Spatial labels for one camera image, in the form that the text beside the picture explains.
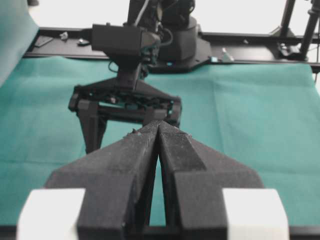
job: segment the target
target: teal fabric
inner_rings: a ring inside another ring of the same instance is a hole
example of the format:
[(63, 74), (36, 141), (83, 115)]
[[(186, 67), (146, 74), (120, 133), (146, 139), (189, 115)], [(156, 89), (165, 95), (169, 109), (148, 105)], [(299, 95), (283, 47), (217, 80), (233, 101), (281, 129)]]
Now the teal fabric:
[[(113, 77), (107, 64), (22, 59), (0, 88), (0, 225), (16, 223), (29, 191), (52, 170), (85, 154), (68, 102), (74, 85)], [(207, 65), (146, 81), (181, 96), (183, 131), (276, 188), (291, 225), (320, 225), (320, 97), (308, 65)], [(102, 145), (139, 127), (110, 121)], [(151, 224), (165, 224), (159, 165)]]
[(38, 26), (28, 13), (27, 0), (0, 2), (0, 86), (33, 41)]

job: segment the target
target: metal pole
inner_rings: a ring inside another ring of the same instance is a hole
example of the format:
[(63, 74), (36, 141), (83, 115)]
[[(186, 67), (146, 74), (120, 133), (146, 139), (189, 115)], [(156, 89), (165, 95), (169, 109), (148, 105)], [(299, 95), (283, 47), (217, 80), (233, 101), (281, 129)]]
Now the metal pole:
[(310, 14), (310, 18), (300, 48), (301, 58), (303, 60), (306, 59), (310, 44), (314, 38), (316, 25), (320, 16), (320, 0), (312, 1), (312, 8), (308, 11), (308, 13)]
[(286, 37), (289, 31), (289, 24), (294, 11), (296, 0), (286, 0), (284, 13), (281, 21), (280, 37)]

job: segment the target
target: cable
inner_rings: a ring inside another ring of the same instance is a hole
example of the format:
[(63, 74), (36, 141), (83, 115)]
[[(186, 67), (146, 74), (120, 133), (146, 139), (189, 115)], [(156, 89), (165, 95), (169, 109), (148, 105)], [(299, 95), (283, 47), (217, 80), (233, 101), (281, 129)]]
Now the cable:
[(138, 14), (138, 17), (136, 18), (135, 22), (134, 22), (134, 26), (138, 26), (141, 18), (142, 18), (142, 15), (145, 13), (145, 10), (147, 9), (147, 6), (148, 6), (148, 3), (149, 3), (149, 0), (145, 0), (139, 14)]
[(308, 50), (308, 52), (311, 52), (311, 51), (316, 50), (316, 49), (318, 49), (318, 47), (317, 47), (317, 46), (316, 46), (316, 47), (314, 47), (314, 48), (309, 49), (309, 50)]
[(174, 41), (174, 35), (172, 34), (172, 32), (168, 29), (168, 28), (163, 28), (164, 31), (166, 31), (169, 35), (170, 35), (170, 40), (163, 42), (159, 45), (159, 47), (166, 47), (172, 44), (172, 42)]
[(189, 9), (189, 14), (191, 14), (195, 10), (196, 6), (195, 4), (192, 4), (192, 6)]
[(111, 71), (111, 72), (113, 72), (113, 73), (118, 73), (118, 71), (116, 71), (116, 70), (113, 70), (113, 69), (111, 69), (111, 64), (113, 63), (113, 61), (110, 61), (109, 62), (109, 65), (108, 65), (108, 68), (109, 68), (109, 70)]

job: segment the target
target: white block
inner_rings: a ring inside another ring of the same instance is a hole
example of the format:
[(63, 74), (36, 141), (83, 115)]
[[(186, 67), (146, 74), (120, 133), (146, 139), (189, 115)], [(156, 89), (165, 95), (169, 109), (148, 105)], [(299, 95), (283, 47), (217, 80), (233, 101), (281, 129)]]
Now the white block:
[(78, 240), (85, 189), (33, 190), (17, 224), (17, 240)]
[(275, 189), (224, 188), (228, 240), (289, 240), (288, 218)]

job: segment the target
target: white background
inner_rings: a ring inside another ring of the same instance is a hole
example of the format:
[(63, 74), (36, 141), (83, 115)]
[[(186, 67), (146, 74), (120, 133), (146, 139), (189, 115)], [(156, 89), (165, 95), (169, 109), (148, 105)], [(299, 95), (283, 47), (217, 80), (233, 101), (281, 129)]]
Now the white background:
[[(129, 0), (39, 0), (29, 12), (40, 27), (85, 28), (93, 23), (122, 25)], [(204, 32), (266, 34), (282, 20), (286, 0), (197, 0), (192, 15)], [(296, 0), (290, 28), (303, 35), (311, 8), (309, 0)], [(316, 50), (309, 59), (316, 61)]]

